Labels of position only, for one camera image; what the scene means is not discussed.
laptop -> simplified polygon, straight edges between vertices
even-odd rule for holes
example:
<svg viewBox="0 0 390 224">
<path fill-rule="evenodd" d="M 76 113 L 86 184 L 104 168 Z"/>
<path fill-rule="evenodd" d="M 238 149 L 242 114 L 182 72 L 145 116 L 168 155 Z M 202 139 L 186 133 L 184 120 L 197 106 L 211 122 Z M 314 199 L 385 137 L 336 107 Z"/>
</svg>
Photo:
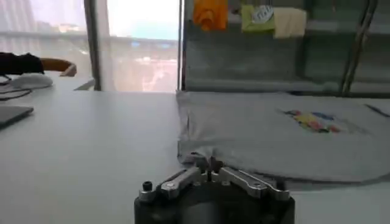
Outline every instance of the laptop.
<svg viewBox="0 0 390 224">
<path fill-rule="evenodd" d="M 0 129 L 22 120 L 33 110 L 32 107 L 0 106 Z"/>
</svg>

metal pole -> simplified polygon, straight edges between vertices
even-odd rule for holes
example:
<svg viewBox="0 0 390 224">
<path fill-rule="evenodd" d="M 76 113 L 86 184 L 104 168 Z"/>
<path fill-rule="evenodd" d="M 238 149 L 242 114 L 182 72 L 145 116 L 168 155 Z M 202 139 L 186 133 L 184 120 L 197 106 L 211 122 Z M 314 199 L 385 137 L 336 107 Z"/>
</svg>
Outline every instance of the metal pole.
<svg viewBox="0 0 390 224">
<path fill-rule="evenodd" d="M 359 48 L 357 50 L 356 57 L 352 63 L 351 72 L 350 72 L 349 76 L 347 77 L 343 96 L 349 95 L 352 83 L 355 79 L 356 70 L 357 70 L 359 62 L 360 62 L 361 53 L 363 52 L 364 44 L 367 41 L 367 35 L 369 33 L 371 22 L 372 22 L 372 19 L 374 17 L 374 13 L 377 9 L 377 6 L 378 6 L 378 0 L 371 0 L 370 1 L 369 8 L 368 8 L 367 14 L 366 14 L 366 18 L 365 18 L 363 26 L 361 28 L 362 34 L 361 34 L 361 38 L 360 38 L 360 42 L 359 42 L 360 45 L 359 45 Z"/>
<path fill-rule="evenodd" d="M 98 22 L 96 16 L 96 1 L 84 0 L 85 22 L 87 24 L 88 44 L 90 47 L 92 76 L 95 79 L 94 90 L 101 91 L 101 63 L 99 56 Z"/>
<path fill-rule="evenodd" d="M 184 90 L 184 25 L 185 25 L 185 0 L 179 1 L 179 47 L 177 54 L 177 90 Z"/>
</svg>

black sleeve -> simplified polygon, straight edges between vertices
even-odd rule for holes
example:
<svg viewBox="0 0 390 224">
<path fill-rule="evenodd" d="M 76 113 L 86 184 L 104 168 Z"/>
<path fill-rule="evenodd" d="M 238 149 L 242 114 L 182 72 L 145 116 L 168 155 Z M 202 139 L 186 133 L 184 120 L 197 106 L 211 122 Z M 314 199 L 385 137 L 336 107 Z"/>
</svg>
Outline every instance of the black sleeve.
<svg viewBox="0 0 390 224">
<path fill-rule="evenodd" d="M 0 52 L 0 75 L 21 75 L 23 73 L 44 73 L 41 60 L 30 54 L 15 55 Z"/>
</svg>

white mouse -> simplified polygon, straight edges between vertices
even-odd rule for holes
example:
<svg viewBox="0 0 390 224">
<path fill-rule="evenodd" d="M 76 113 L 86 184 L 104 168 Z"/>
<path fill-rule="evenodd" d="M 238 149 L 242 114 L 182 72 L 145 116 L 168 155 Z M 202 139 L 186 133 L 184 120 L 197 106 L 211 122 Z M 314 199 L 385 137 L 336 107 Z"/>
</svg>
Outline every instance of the white mouse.
<svg viewBox="0 0 390 224">
<path fill-rule="evenodd" d="M 11 86 L 19 89 L 42 89 L 53 85 L 53 80 L 43 74 L 23 74 L 9 82 Z"/>
</svg>

orange cloth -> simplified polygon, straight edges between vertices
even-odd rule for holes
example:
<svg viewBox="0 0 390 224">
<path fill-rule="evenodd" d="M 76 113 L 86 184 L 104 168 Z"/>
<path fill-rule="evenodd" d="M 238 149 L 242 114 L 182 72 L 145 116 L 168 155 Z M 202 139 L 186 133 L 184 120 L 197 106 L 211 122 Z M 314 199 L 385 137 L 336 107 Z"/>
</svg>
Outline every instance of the orange cloth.
<svg viewBox="0 0 390 224">
<path fill-rule="evenodd" d="M 204 31 L 224 30 L 227 12 L 227 0 L 195 0 L 193 21 Z"/>
</svg>

